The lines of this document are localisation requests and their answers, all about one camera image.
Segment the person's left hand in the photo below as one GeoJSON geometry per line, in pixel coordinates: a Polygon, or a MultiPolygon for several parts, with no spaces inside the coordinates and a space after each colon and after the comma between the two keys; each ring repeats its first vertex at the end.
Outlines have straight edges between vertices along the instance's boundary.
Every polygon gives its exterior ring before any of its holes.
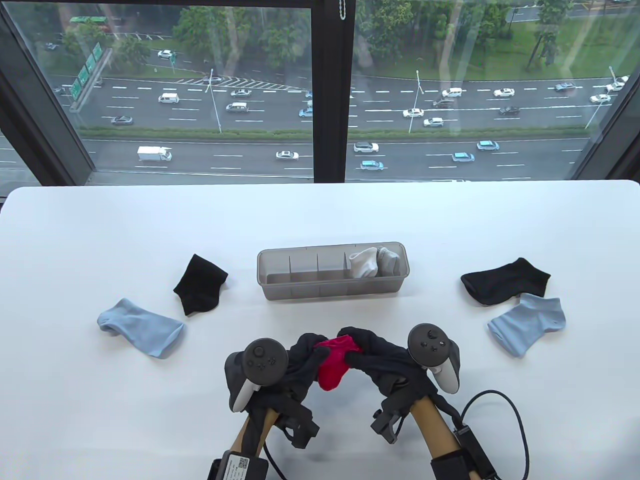
{"type": "Polygon", "coordinates": [[[251,413],[258,409],[272,409],[283,414],[293,405],[301,405],[318,379],[320,366],[329,358],[330,348],[320,346],[320,343],[328,340],[323,334],[302,334],[297,343],[286,351],[288,366],[283,377],[254,393],[246,411],[251,413]]]}

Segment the person's right hand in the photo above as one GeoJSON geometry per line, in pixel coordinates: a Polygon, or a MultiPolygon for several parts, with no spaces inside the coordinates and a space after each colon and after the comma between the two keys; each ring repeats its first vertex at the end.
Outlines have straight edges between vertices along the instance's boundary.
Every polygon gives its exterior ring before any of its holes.
{"type": "Polygon", "coordinates": [[[349,336],[361,350],[345,354],[345,363],[365,373],[386,397],[384,409],[396,410],[406,416],[415,402],[430,398],[447,409],[450,405],[438,393],[426,372],[404,347],[391,343],[371,330],[347,326],[337,336],[349,336]]]}

